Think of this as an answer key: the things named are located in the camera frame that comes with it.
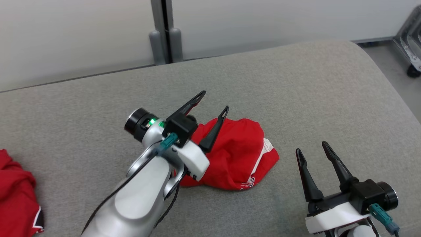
camera lens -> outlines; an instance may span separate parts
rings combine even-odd
[[[385,211],[395,209],[398,205],[398,198],[395,190],[385,182],[378,182],[377,185],[386,193],[383,209]]]
[[[124,130],[134,136],[136,140],[142,142],[143,137],[149,127],[154,124],[158,118],[143,108],[133,111],[127,118]]]

gray cushion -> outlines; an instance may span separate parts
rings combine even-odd
[[[391,215],[418,236],[421,125],[375,63],[346,41],[300,43],[0,93],[0,144],[37,179],[44,237],[78,236],[142,146],[124,131],[144,107],[167,117],[200,90],[199,122],[225,105],[258,121],[280,160],[248,191],[181,189],[153,236],[312,236],[294,151],[325,195],[339,191],[326,140],[353,175],[399,195]],[[377,225],[381,233],[385,230]]]

floor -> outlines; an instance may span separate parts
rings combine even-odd
[[[421,77],[413,79],[406,75],[409,63],[402,58],[393,42],[382,42],[379,46],[362,46],[362,48],[377,64],[421,123]]]

white wall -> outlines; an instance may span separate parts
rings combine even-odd
[[[420,0],[173,0],[184,59],[397,34]]]
[[[150,0],[0,0],[0,91],[153,64]]]

teal connector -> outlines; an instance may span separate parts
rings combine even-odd
[[[170,148],[174,143],[177,142],[178,136],[175,133],[170,133],[162,142],[159,144],[157,148],[154,149],[154,152],[157,156],[161,156],[164,152]]]
[[[399,232],[399,226],[395,222],[393,222],[392,217],[389,216],[379,204],[372,204],[368,209],[370,211],[370,214],[384,225],[389,234],[396,234],[397,232]]]

